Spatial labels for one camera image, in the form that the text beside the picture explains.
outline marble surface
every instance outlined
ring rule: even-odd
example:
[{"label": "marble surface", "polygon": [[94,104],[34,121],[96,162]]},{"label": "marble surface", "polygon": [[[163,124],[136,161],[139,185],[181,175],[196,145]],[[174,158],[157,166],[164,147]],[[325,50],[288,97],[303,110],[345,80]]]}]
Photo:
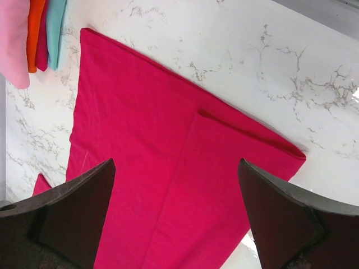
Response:
[{"label": "marble surface", "polygon": [[[24,91],[7,84],[9,200],[31,196],[40,172],[65,180],[82,27],[264,122],[307,155],[292,182],[359,205],[359,43],[271,0],[68,1],[60,70]],[[223,268],[260,268],[249,236]]]}]

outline white marble countertop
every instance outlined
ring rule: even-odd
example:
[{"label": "white marble countertop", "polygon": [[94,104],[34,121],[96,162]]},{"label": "white marble countertop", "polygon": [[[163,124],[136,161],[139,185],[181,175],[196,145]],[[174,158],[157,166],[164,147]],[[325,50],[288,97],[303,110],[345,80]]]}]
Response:
[{"label": "white marble countertop", "polygon": [[[271,0],[68,1],[60,70],[31,75],[25,91],[7,84],[9,200],[31,196],[40,172],[65,180],[82,27],[265,122],[307,155],[292,182],[359,205],[359,43]],[[223,268],[260,265],[240,244]]]}]

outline black object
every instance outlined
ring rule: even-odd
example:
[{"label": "black object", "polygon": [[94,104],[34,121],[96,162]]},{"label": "black object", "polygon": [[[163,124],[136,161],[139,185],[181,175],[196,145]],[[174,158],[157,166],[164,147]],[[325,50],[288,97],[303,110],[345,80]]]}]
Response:
[{"label": "black object", "polygon": [[93,268],[115,166],[112,159],[35,197],[0,208],[0,269]]},{"label": "black object", "polygon": [[238,176],[263,269],[359,268],[359,207],[241,160]]}]

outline magenta cloth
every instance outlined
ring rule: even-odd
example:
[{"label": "magenta cloth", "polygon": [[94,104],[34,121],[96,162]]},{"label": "magenta cloth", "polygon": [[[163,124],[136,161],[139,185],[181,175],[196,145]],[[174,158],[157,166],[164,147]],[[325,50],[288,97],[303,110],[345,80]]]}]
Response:
[{"label": "magenta cloth", "polygon": [[41,15],[40,31],[38,46],[36,48],[36,67],[41,71],[47,69],[48,51],[47,51],[47,35],[46,35],[46,14],[49,7],[49,0],[45,1],[44,11]]},{"label": "magenta cloth", "polygon": [[70,141],[67,180],[116,164],[94,268],[219,268],[250,227],[240,158],[285,180],[305,162],[278,134],[90,29]]},{"label": "magenta cloth", "polygon": [[47,182],[47,180],[42,174],[39,174],[35,183],[33,196],[48,191],[49,189],[51,189],[50,184]]}]

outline pink cloth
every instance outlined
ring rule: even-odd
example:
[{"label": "pink cloth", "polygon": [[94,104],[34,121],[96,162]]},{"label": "pink cloth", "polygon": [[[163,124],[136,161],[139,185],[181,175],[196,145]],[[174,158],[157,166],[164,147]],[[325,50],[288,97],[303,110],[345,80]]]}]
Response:
[{"label": "pink cloth", "polygon": [[47,182],[47,180],[42,174],[39,174],[35,183],[33,196],[48,191],[49,189],[51,189],[50,184]]},{"label": "pink cloth", "polygon": [[94,268],[219,268],[249,229],[240,158],[289,180],[294,145],[146,56],[81,30],[67,180],[112,157]]},{"label": "pink cloth", "polygon": [[46,35],[46,15],[49,7],[49,0],[46,0],[43,14],[41,15],[40,31],[38,46],[36,48],[36,66],[41,71],[47,69],[48,51],[47,51],[47,35]]},{"label": "pink cloth", "polygon": [[0,73],[15,87],[30,85],[27,71],[27,17],[30,0],[0,1]]}]

